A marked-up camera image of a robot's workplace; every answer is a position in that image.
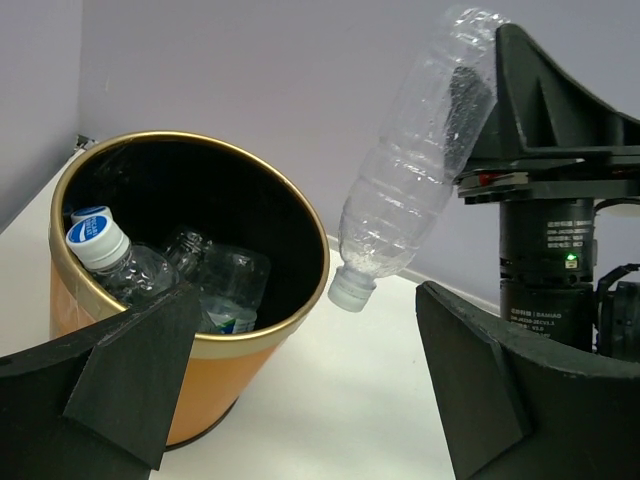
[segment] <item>trash bin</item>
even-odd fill
[[[102,142],[78,157],[53,196],[51,337],[125,310],[67,249],[65,212],[108,205],[134,242],[160,245],[178,224],[214,241],[260,252],[271,274],[253,332],[197,334],[168,446],[207,433],[274,350],[303,322],[329,271],[326,235],[313,207],[273,167],[219,140],[142,132]]]

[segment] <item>empty plastic bottle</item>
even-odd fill
[[[111,209],[106,206],[87,207],[76,210],[71,214],[71,223],[75,225],[82,220],[93,217],[94,215],[104,215],[105,217],[113,218]]]
[[[352,185],[340,220],[329,298],[361,311],[375,279],[406,267],[446,206],[495,98],[495,31],[501,15],[447,11],[416,61]]]
[[[221,333],[255,328],[270,270],[262,254],[229,245],[211,247],[200,269],[200,302]]]
[[[140,304],[179,281],[162,255],[132,244],[113,219],[94,215],[67,233],[69,249],[102,287],[127,307]]]
[[[163,253],[183,278],[195,282],[198,269],[211,245],[213,242],[204,233],[181,225],[165,242]]]
[[[218,327],[209,312],[207,306],[211,301],[198,284],[198,278],[204,263],[207,251],[212,247],[213,242],[203,233],[194,228],[180,225],[169,235],[165,242],[164,256],[176,267],[180,276],[195,284],[200,289],[200,305],[202,307],[202,321],[198,326],[199,333],[221,334],[226,333]]]

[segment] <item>white table surface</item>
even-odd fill
[[[0,356],[48,340],[56,181],[0,235]],[[332,270],[339,265],[337,253],[331,262]],[[323,296],[229,416],[167,453],[151,478],[454,478],[415,320],[415,286],[400,277],[380,281],[361,314]]]

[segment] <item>bottle neck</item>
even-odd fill
[[[129,248],[127,248],[124,255],[122,255],[122,257],[120,257],[115,263],[112,263],[108,267],[101,268],[100,270],[95,270],[94,272],[97,273],[98,275],[110,275],[113,272],[122,270],[124,266],[131,261],[131,254],[132,254],[131,248],[132,246],[129,245]]]

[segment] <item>clear plastic bottle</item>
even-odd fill
[[[213,242],[204,233],[180,225],[165,242],[163,254],[183,278],[195,282],[198,269],[211,245]]]
[[[198,278],[200,301],[221,333],[255,328],[270,270],[262,254],[229,245],[210,248]]]
[[[178,271],[159,253],[132,244],[110,217],[94,215],[76,223],[67,246],[102,287],[127,307],[177,285]]]
[[[433,230],[495,105],[495,31],[506,22],[453,7],[413,65],[344,204],[345,265],[328,294],[339,307],[361,311],[375,279],[406,267]]]
[[[164,256],[176,267],[180,276],[195,284],[200,289],[200,305],[202,307],[202,321],[198,326],[199,333],[222,334],[223,328],[218,327],[212,320],[207,308],[211,301],[198,284],[204,257],[212,247],[213,242],[205,234],[185,225],[178,226],[167,238],[164,244]]]

